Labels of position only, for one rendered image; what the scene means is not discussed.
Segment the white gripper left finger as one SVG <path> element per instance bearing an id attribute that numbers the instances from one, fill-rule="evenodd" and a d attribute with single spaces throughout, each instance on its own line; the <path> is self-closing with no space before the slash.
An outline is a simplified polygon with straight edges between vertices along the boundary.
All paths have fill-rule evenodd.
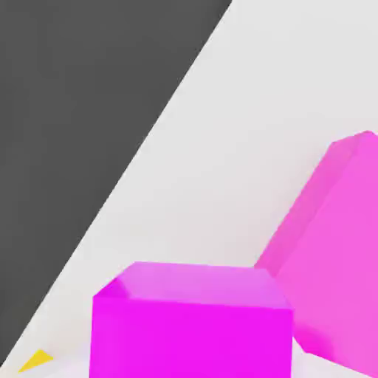
<path id="1" fill-rule="evenodd" d="M 89 378 L 89 354 L 51 360 L 17 373 L 14 378 Z"/>

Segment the large pink box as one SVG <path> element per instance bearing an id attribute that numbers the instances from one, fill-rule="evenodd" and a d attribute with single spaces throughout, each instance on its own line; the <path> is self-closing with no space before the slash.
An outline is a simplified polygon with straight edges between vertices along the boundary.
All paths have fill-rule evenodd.
<path id="1" fill-rule="evenodd" d="M 378 135 L 333 142 L 257 266 L 294 309 L 301 348 L 378 378 Z"/>

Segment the small magenta cube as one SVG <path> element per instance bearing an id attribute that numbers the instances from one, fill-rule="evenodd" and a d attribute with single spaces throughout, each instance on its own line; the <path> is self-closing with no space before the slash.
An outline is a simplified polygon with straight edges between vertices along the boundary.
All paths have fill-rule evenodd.
<path id="1" fill-rule="evenodd" d="M 93 297 L 89 378 L 291 378 L 292 332 L 265 269 L 136 262 Z"/>

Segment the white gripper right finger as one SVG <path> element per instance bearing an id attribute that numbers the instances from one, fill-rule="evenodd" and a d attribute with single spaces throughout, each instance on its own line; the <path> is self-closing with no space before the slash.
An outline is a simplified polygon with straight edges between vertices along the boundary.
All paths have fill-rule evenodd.
<path id="1" fill-rule="evenodd" d="M 369 378 L 369 376 L 308 354 L 293 339 L 291 378 Z"/>

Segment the small yellow cube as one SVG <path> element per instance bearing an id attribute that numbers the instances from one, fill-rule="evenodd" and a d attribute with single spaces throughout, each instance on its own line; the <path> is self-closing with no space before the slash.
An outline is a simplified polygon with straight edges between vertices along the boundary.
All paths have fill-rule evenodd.
<path id="1" fill-rule="evenodd" d="M 43 365 L 44 363 L 53 361 L 53 356 L 46 353 L 42 349 L 38 349 L 31 358 L 28 359 L 28 361 L 25 362 L 25 364 L 22 365 L 22 367 L 18 370 L 19 373 L 28 371 L 34 367 Z"/>

